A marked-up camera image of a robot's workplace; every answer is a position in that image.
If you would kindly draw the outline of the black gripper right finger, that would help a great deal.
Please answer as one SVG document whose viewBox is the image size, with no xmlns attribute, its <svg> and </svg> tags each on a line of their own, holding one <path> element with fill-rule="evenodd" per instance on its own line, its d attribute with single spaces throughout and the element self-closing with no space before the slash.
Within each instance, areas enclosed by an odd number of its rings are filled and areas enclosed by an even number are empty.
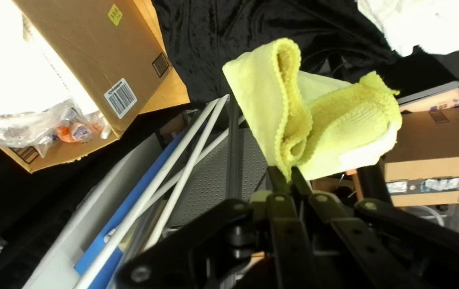
<svg viewBox="0 0 459 289">
<path fill-rule="evenodd" d="M 311 186 L 310 183 L 305 179 L 303 173 L 300 171 L 298 166 L 292 168 L 292 194 L 297 199 L 303 199 L 306 195 L 311 194 Z"/>
</svg>

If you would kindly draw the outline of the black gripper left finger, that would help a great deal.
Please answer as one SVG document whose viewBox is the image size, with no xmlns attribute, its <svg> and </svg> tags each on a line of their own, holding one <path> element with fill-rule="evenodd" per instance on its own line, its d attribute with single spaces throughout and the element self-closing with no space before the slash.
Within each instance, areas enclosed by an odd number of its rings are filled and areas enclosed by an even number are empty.
<svg viewBox="0 0 459 289">
<path fill-rule="evenodd" d="M 286 200 L 289 197 L 290 187 L 278 166 L 266 168 L 268 184 L 271 187 L 271 200 Z"/>
</svg>

